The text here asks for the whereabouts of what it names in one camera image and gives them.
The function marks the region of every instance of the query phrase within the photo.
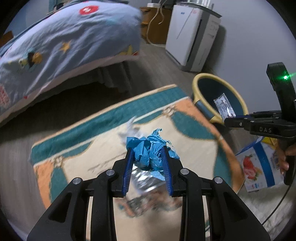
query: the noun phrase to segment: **wooden cabinet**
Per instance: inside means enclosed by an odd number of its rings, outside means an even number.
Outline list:
[[[0,38],[0,47],[5,45],[11,39],[13,39],[13,34],[9,31]]]
[[[147,41],[148,24],[152,20],[152,18],[155,16],[157,12],[157,8],[141,7],[140,9],[143,13],[143,21],[141,24],[141,34],[142,34],[142,38]],[[154,44],[165,44],[168,36],[168,28],[169,28],[170,19],[172,16],[172,10],[163,8],[162,13],[164,16],[163,22],[159,24],[163,19],[159,10],[157,16],[153,19],[149,27],[148,37],[149,37],[149,40]]]

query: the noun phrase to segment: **crumpled blue paper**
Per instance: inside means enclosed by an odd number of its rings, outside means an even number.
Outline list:
[[[132,148],[135,152],[135,166],[144,171],[151,171],[151,175],[160,180],[165,180],[163,176],[163,164],[161,161],[161,149],[171,142],[161,138],[159,132],[162,129],[156,129],[151,135],[146,137],[127,137],[126,149]],[[170,157],[180,159],[177,153],[168,147]]]

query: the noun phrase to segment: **crumpled foil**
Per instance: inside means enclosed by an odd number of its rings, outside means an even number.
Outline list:
[[[135,165],[133,165],[131,172],[131,181],[140,194],[147,193],[165,184],[165,181],[153,177],[150,171],[142,171]]]

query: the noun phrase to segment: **laundry basket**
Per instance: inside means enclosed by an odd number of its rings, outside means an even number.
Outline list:
[[[225,80],[213,74],[202,73],[192,82],[193,103],[211,123],[224,125],[214,103],[223,93],[226,95],[236,116],[248,114],[246,103],[240,94]]]

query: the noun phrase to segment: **snack package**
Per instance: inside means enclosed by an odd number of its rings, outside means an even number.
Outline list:
[[[244,171],[248,192],[271,187],[284,180],[275,152],[276,142],[274,138],[260,137],[236,154]]]

